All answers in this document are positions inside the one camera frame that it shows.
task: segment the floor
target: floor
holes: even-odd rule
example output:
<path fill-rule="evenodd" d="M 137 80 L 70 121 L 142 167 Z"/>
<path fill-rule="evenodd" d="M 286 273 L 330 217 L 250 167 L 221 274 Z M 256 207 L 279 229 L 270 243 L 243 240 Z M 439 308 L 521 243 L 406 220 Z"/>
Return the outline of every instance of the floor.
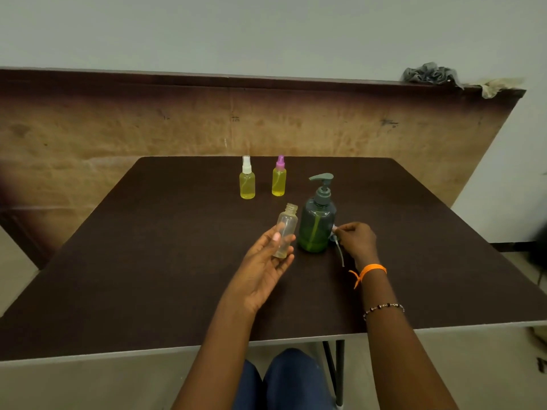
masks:
<path fill-rule="evenodd" d="M 0 315 L 36 273 L 18 248 L 4 244 L 2 238 L 0 234 Z M 524 254 L 504 256 L 537 282 L 539 272 Z M 541 288 L 547 293 L 547 276 Z M 419 337 L 461 409 L 545 408 L 547 373 L 538 371 L 537 357 L 547 359 L 547 347 L 528 329 L 486 327 Z M 271 359 L 288 346 L 253 347 L 248 358 L 264 375 Z M 320 343 L 294 346 L 317 358 L 326 370 Z M 0 408 L 169 409 L 194 357 L 195 352 L 179 352 L 15 367 L 0 364 Z M 378 409 L 366 337 L 346 341 L 345 366 L 345 409 Z"/>

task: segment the yellow liquid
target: yellow liquid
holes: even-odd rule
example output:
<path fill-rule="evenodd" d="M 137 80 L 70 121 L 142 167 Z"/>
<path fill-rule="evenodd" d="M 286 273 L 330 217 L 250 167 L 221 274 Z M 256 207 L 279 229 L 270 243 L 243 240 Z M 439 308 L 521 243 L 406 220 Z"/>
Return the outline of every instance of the yellow liquid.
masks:
<path fill-rule="evenodd" d="M 254 173 L 240 174 L 240 196 L 245 200 L 254 197 Z"/>
<path fill-rule="evenodd" d="M 272 178 L 272 194 L 281 197 L 285 193 L 285 182 L 287 180 L 287 170 L 279 171 L 277 168 L 273 170 Z"/>

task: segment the green pump bottle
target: green pump bottle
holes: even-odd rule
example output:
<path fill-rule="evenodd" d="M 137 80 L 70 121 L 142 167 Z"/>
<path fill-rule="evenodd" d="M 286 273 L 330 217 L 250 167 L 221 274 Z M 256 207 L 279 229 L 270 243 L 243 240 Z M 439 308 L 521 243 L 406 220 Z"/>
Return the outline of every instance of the green pump bottle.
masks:
<path fill-rule="evenodd" d="M 330 182 L 334 176 L 324 173 L 310 177 L 310 180 L 321 180 L 315 196 L 309 199 L 304 206 L 300 218 L 298 245 L 311 253 L 319 253 L 329 244 L 329 236 L 334 226 L 336 207 L 330 200 Z"/>

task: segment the blue jeans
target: blue jeans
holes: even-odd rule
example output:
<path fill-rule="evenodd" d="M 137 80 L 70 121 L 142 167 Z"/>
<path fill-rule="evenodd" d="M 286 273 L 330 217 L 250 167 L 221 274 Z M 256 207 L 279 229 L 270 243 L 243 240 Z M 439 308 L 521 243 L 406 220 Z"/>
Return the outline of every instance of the blue jeans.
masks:
<path fill-rule="evenodd" d="M 249 361 L 243 365 L 233 410 L 332 410 L 334 400 L 317 362 L 289 348 L 271 362 L 264 381 Z"/>

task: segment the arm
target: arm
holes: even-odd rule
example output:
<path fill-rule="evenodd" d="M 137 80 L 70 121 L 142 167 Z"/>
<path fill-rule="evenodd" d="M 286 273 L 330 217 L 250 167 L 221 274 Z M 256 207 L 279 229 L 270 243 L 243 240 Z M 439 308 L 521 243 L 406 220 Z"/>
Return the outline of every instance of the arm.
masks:
<path fill-rule="evenodd" d="M 358 271 L 379 263 L 376 235 L 363 223 L 350 223 L 335 230 L 346 250 L 355 259 Z M 362 281 L 364 309 L 397 298 L 386 273 L 367 272 Z M 456 403 L 420 340 L 400 308 L 375 310 L 366 317 L 374 384 L 382 410 L 457 409 Z"/>
<path fill-rule="evenodd" d="M 172 410 L 232 408 L 256 312 L 294 259 L 292 247 L 285 259 L 272 257 L 279 245 L 279 233 L 272 227 L 245 255 L 218 303 Z"/>

